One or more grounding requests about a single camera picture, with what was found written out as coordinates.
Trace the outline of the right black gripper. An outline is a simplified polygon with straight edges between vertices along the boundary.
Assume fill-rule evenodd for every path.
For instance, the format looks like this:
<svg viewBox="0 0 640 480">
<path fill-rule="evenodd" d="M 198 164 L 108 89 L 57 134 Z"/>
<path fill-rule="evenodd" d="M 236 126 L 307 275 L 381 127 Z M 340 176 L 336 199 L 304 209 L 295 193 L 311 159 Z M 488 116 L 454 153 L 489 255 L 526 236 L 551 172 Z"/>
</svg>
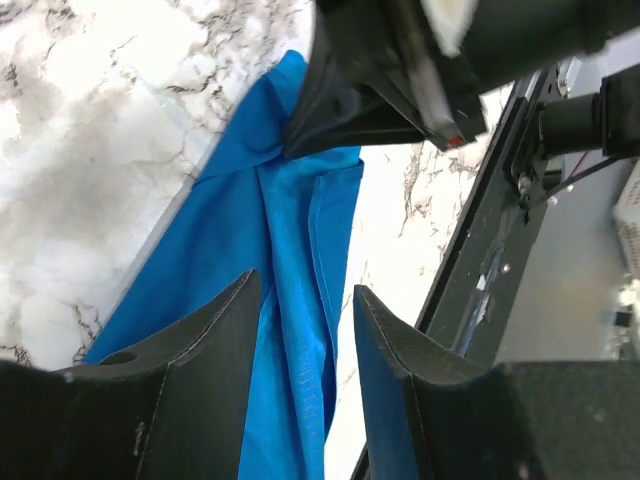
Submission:
<svg viewBox="0 0 640 480">
<path fill-rule="evenodd" d="M 478 79 L 440 52 L 418 1 L 319 1 L 309 63 L 282 134 L 299 159 L 339 147 L 465 146 L 487 130 Z"/>
</svg>

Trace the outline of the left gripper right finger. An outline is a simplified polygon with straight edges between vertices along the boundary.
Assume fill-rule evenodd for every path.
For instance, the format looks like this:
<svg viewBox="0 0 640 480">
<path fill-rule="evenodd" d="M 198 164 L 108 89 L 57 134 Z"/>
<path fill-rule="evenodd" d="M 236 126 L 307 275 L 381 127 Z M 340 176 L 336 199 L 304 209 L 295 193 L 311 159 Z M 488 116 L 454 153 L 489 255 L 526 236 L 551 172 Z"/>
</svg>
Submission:
<svg viewBox="0 0 640 480">
<path fill-rule="evenodd" d="M 635 479 L 635 361 L 483 368 L 354 290 L 374 479 Z"/>
</svg>

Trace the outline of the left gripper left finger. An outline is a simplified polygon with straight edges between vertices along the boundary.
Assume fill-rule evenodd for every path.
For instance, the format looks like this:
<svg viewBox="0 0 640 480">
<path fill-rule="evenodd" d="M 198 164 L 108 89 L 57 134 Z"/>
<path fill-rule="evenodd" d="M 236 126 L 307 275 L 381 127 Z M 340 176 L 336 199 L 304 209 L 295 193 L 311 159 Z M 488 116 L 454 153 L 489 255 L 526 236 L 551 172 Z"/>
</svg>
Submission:
<svg viewBox="0 0 640 480">
<path fill-rule="evenodd" d="M 233 479 L 261 305 L 257 272 L 98 365 L 1 365 L 5 479 Z"/>
</svg>

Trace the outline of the blue satin napkin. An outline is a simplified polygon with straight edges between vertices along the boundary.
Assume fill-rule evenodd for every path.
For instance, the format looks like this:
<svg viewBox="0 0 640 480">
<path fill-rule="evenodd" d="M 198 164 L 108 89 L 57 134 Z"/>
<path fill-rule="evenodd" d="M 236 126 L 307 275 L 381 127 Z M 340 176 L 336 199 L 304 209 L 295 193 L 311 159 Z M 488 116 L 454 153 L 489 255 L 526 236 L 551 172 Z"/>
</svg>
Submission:
<svg viewBox="0 0 640 480">
<path fill-rule="evenodd" d="M 249 90 L 85 357 L 95 364 L 258 271 L 243 479 L 322 478 L 336 405 L 337 333 L 364 164 L 356 147 L 283 156 L 280 136 L 306 69 L 288 51 Z"/>
</svg>

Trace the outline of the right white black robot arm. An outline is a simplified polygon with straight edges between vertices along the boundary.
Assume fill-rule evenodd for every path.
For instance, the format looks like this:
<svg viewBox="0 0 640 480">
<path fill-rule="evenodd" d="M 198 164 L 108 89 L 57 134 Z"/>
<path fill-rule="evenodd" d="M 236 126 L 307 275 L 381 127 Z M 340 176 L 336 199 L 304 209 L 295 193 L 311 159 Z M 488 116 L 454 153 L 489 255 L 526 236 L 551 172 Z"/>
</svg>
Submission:
<svg viewBox="0 0 640 480">
<path fill-rule="evenodd" d="M 298 159 L 337 147 L 472 143 L 480 99 L 639 25 L 635 1 L 319 1 L 284 131 Z"/>
</svg>

